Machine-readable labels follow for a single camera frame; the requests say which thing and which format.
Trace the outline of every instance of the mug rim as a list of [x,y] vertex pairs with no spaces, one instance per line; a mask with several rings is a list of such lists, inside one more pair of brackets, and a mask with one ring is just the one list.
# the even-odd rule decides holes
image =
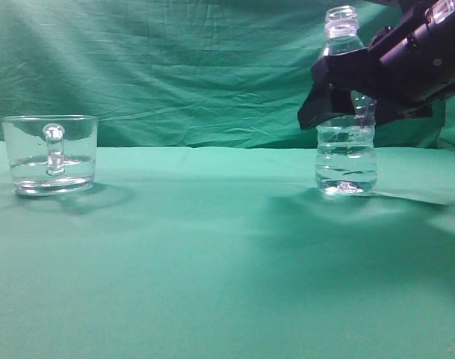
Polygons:
[[84,114],[44,114],[39,116],[6,116],[3,117],[3,122],[13,121],[36,121],[36,120],[95,120],[96,116],[84,115]]

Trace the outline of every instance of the bottle bottom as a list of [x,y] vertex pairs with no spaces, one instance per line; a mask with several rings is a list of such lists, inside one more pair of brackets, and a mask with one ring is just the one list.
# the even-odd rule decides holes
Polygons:
[[317,176],[318,188],[325,194],[368,194],[375,186],[376,180],[353,182],[331,180]]

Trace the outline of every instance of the water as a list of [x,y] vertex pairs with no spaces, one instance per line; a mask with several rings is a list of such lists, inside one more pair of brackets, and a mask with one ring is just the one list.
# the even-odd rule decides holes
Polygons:
[[49,173],[48,156],[31,156],[10,163],[16,192],[47,195],[88,189],[93,184],[95,161],[90,156],[64,156],[64,172]]
[[377,182],[372,126],[318,127],[315,165],[318,187],[327,194],[369,192]]

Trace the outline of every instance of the robotic arm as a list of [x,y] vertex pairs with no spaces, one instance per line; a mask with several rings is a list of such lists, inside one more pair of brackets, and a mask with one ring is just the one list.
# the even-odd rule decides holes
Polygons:
[[455,95],[455,0],[368,0],[400,6],[366,49],[324,56],[311,68],[314,84],[298,111],[301,129],[355,114],[351,91],[377,101],[376,119],[428,117],[432,103]]

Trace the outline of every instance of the green cloth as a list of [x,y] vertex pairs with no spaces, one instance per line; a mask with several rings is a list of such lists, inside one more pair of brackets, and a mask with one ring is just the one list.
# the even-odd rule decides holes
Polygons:
[[[350,3],[365,43],[400,18]],[[316,147],[297,110],[340,4],[0,0],[0,118],[100,115],[102,147]],[[380,127],[376,145],[434,147],[444,123],[438,104],[433,119]]]
[[11,193],[0,359],[455,358],[455,152],[378,151],[322,199],[315,150],[101,148],[96,186]]

